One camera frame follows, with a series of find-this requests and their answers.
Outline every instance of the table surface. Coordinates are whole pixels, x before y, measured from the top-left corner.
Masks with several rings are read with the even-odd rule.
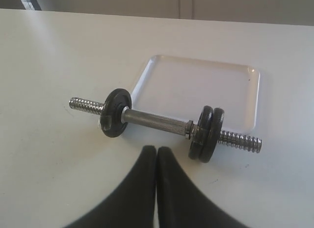
[[[61,227],[104,199],[141,147],[172,147],[195,184],[252,228],[314,226],[314,27],[0,10],[0,227]],[[260,154],[219,147],[189,160],[180,136],[132,126],[114,139],[79,96],[131,91],[153,55],[261,72]]]

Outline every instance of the dumbbell handle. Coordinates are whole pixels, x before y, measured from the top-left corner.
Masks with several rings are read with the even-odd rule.
[[[104,107],[103,103],[89,101],[81,98],[71,98],[69,106],[72,109],[87,113],[100,115]],[[171,118],[166,118],[154,114],[149,114],[127,107],[123,109],[121,121],[172,132],[178,135],[192,138],[197,125],[192,121],[183,122]],[[229,131],[221,131],[218,142],[223,145],[244,149],[249,152],[259,153],[262,147],[262,140],[257,137],[251,137]]]

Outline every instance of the dumbbell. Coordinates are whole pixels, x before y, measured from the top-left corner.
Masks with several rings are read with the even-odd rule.
[[[133,110],[129,92],[118,88],[113,90],[104,103],[81,98],[71,98],[72,109],[100,115],[101,129],[108,137],[117,137],[128,123],[175,133],[192,139],[188,156],[206,163],[210,160],[217,143],[259,153],[262,140],[234,132],[221,130],[224,110],[204,106],[197,124],[192,120],[183,122],[167,117]]]

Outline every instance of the square tray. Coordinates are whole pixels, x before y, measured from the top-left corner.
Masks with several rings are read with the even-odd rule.
[[[246,65],[156,55],[131,97],[133,109],[198,121],[204,105],[225,110],[223,129],[249,133],[256,122],[260,73]]]

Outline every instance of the black weight plate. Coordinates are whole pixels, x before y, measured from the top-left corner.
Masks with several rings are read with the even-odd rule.
[[[212,115],[211,128],[205,146],[202,149],[199,159],[203,163],[207,163],[212,154],[214,153],[218,139],[220,137],[220,131],[222,123],[224,121],[225,111],[221,108],[215,108]]]
[[[107,97],[100,115],[100,124],[106,136],[117,137],[126,129],[128,123],[121,122],[125,106],[132,108],[131,96],[127,90],[115,89]]]
[[[190,159],[197,159],[202,152],[202,148],[209,134],[211,118],[212,108],[205,105],[197,124],[198,128],[191,142],[190,151],[188,153]]]

